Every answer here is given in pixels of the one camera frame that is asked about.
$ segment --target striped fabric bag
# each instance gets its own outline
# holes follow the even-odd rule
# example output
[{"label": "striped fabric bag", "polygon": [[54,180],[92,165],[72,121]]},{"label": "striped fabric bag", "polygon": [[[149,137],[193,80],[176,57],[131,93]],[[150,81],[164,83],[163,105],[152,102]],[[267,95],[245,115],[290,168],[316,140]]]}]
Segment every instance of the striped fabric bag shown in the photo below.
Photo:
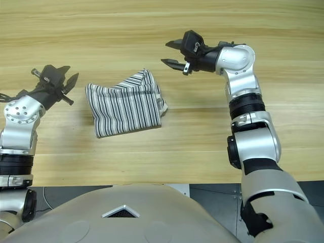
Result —
[{"label": "striped fabric bag", "polygon": [[161,126],[168,108],[147,69],[112,88],[88,84],[86,96],[97,138]]}]

